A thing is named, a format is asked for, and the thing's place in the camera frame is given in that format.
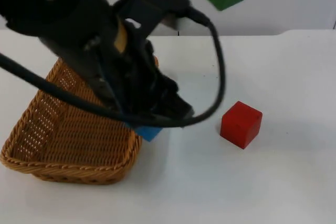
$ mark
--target red cube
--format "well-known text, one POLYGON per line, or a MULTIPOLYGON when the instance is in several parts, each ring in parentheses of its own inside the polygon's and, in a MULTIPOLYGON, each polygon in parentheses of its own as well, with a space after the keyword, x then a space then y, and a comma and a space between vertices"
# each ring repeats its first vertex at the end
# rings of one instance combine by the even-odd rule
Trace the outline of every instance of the red cube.
POLYGON ((220 135, 245 149, 258 135, 262 118, 260 111, 242 102, 237 102, 223 115, 220 135))

